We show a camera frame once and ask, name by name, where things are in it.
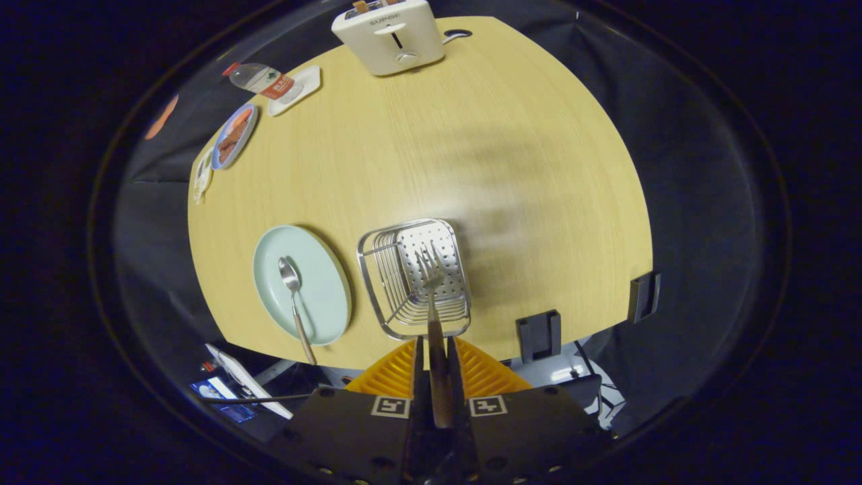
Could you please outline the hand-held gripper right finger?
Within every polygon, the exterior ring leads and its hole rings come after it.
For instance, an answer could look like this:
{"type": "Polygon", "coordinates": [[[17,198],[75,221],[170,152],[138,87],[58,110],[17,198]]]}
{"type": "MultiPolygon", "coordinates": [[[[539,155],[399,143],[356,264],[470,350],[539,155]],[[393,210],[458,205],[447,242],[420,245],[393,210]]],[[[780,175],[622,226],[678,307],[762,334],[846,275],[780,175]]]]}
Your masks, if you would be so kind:
{"type": "Polygon", "coordinates": [[[535,386],[455,338],[458,395],[455,484],[575,483],[614,445],[601,423],[603,377],[588,361],[566,380],[535,386]]]}

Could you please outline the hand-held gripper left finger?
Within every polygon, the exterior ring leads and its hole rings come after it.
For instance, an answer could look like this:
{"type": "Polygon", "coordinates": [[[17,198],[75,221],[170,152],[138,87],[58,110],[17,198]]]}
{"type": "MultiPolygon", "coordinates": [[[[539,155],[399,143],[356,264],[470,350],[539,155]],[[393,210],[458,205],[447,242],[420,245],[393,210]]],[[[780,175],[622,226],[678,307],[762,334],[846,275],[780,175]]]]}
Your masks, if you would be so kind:
{"type": "Polygon", "coordinates": [[[407,393],[314,391],[269,451],[304,483],[413,484],[428,429],[429,389],[422,338],[407,347],[407,393]]]}

